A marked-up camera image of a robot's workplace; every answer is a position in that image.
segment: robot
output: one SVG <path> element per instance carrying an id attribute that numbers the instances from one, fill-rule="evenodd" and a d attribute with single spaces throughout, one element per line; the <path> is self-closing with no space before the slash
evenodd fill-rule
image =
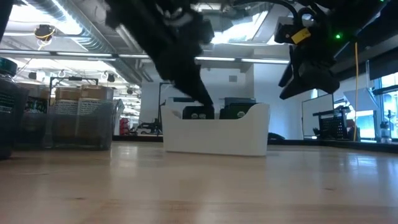
<path id="1" fill-rule="evenodd" d="M 213 104 L 201 78 L 195 57 L 201 44 L 209 44 L 213 28 L 192 6 L 199 0 L 105 0 L 109 6 L 106 24 L 121 24 L 155 63 L 163 80 L 205 106 Z M 330 68 L 335 57 L 366 27 L 390 0 L 224 0 L 221 8 L 253 2 L 271 2 L 287 7 L 293 18 L 280 22 L 275 41 L 290 44 L 290 63 L 279 86 L 280 98 L 287 99 L 314 88 L 332 94 L 339 81 Z M 304 6 L 298 12 L 291 3 Z M 12 0 L 1 1 L 0 21 L 11 11 Z M 304 26 L 308 14 L 313 23 Z M 0 40 L 5 24 L 0 23 Z"/>

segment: red object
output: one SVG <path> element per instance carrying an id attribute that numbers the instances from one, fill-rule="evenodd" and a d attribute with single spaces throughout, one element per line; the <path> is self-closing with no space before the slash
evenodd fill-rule
<path id="1" fill-rule="evenodd" d="M 120 119 L 119 134 L 127 135 L 130 132 L 130 121 L 127 118 Z"/>

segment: yellow label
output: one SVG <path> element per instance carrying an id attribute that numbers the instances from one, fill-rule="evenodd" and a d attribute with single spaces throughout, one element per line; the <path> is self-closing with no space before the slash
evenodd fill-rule
<path id="1" fill-rule="evenodd" d="M 296 34 L 294 34 L 292 36 L 292 40 L 295 44 L 300 43 L 301 41 L 303 41 L 306 38 L 311 37 L 311 33 L 307 28 L 304 28 L 300 31 L 298 31 Z"/>

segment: wooden surface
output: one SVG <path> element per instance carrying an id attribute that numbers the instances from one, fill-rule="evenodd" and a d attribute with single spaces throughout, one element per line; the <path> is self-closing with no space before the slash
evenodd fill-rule
<path id="1" fill-rule="evenodd" d="M 0 162 L 0 223 L 398 223 L 398 157 L 270 146 L 266 158 L 16 152 Z"/>

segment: ductwork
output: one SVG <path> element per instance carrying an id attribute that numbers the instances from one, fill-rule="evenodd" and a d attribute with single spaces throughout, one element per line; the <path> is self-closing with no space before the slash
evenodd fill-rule
<path id="1" fill-rule="evenodd" d="M 83 29 L 80 35 L 85 37 L 81 39 L 76 38 L 74 41 L 89 52 L 115 53 L 115 49 L 112 45 L 71 0 L 26 0 L 26 2 L 37 10 L 52 16 L 59 22 L 66 22 L 66 14 L 69 14 L 69 16 L 71 16 Z M 142 82 L 142 75 L 137 70 L 128 66 L 126 62 L 122 61 L 120 58 L 116 59 L 114 62 L 106 63 L 119 71 L 127 82 L 136 84 Z"/>

